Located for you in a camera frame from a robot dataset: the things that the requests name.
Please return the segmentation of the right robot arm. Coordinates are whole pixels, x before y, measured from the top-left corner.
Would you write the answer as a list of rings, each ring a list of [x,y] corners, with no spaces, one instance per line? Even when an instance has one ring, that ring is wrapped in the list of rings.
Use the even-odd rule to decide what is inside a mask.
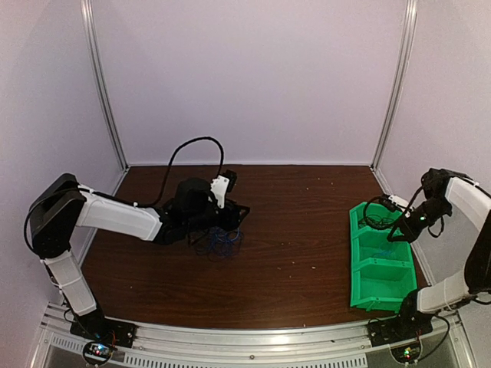
[[[393,324],[404,339],[424,318],[490,291],[490,194],[464,173],[434,168],[423,174],[419,190],[424,200],[407,204],[387,239],[427,245],[439,281],[404,298]]]

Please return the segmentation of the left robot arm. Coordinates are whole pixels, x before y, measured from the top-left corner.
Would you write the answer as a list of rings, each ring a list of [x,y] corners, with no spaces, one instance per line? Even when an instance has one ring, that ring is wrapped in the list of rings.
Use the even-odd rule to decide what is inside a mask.
[[[64,173],[30,206],[23,225],[25,244],[54,277],[81,329],[93,340],[110,334],[110,323],[97,313],[97,301],[71,252],[75,228],[120,233],[158,245],[171,245],[195,232],[238,229],[250,212],[227,195],[236,174],[227,170],[211,182],[182,181],[164,205],[125,202],[80,184]]]

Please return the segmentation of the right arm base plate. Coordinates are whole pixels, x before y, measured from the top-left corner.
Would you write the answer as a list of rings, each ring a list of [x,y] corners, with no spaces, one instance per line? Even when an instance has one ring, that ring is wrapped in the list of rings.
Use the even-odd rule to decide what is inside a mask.
[[[372,347],[388,345],[395,361],[408,366],[422,357],[421,337],[433,331],[432,319],[433,315],[419,312],[409,317],[376,318],[368,321],[367,335]]]

